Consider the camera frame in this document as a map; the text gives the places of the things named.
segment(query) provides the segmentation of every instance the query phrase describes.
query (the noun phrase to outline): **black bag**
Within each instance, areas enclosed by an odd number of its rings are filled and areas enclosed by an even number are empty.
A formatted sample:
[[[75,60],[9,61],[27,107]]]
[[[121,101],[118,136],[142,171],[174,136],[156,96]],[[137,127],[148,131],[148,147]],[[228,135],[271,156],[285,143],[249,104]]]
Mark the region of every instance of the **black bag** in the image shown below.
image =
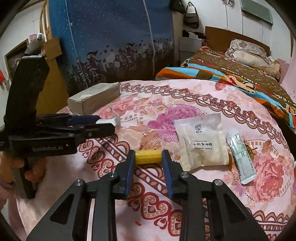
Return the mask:
[[[182,0],[170,0],[170,10],[179,12],[181,14],[186,13],[186,9]]]
[[[187,13],[187,10],[188,10],[188,7],[189,7],[189,4],[191,4],[194,9],[195,9],[195,13]],[[194,29],[197,29],[198,26],[200,25],[200,19],[198,17],[198,14],[197,14],[197,11],[196,11],[196,8],[195,6],[192,4],[192,2],[189,2],[187,4],[187,7],[186,7],[186,14],[184,15],[184,24],[188,27],[191,27],[191,28],[194,28]]]

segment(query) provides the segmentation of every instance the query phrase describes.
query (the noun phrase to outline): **gripper logo text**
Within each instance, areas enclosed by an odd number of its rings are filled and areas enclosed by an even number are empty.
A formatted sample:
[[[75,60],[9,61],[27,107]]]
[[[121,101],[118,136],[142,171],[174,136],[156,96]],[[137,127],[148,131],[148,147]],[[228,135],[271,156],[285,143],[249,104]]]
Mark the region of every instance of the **gripper logo text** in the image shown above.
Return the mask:
[[[62,150],[63,149],[63,146],[43,146],[43,147],[33,147],[32,150],[33,151],[46,151],[46,150]]]

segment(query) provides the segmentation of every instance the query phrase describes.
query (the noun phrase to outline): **finger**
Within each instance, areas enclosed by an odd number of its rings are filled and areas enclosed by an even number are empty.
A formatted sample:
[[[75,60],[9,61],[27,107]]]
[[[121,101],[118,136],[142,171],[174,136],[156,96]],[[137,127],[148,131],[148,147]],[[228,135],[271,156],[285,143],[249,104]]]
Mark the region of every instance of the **finger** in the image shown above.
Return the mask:
[[[13,154],[11,152],[4,151],[1,156],[1,166],[11,166],[13,161]]]
[[[34,164],[32,171],[35,176],[42,177],[46,170],[46,157],[39,158]]]
[[[11,167],[21,168],[24,166],[24,164],[24,160],[16,157],[12,160]]]
[[[25,177],[28,181],[33,182],[33,183],[39,182],[39,180],[40,180],[40,177],[37,177],[36,175],[34,175],[32,170],[26,171]]]
[[[8,165],[1,165],[0,176],[2,176],[4,181],[7,183],[11,183],[14,180],[13,172]]]

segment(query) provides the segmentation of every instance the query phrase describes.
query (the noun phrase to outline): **yellow cylinder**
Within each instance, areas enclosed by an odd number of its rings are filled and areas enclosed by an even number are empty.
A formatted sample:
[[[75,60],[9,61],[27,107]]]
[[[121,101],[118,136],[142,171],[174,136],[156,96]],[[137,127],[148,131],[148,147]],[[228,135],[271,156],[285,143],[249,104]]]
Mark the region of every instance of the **yellow cylinder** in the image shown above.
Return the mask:
[[[135,151],[136,165],[148,163],[160,163],[162,161],[160,150],[140,150]]]

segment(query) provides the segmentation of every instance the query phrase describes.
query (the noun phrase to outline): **white drawer cabinet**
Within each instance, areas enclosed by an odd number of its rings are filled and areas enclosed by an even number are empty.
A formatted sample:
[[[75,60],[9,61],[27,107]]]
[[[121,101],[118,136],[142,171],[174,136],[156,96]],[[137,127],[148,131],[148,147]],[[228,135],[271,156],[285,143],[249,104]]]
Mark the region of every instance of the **white drawer cabinet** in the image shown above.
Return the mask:
[[[179,39],[179,51],[180,61],[183,63],[187,58],[190,58],[194,53],[199,50],[204,42],[204,39],[193,39],[187,37],[180,37]]]

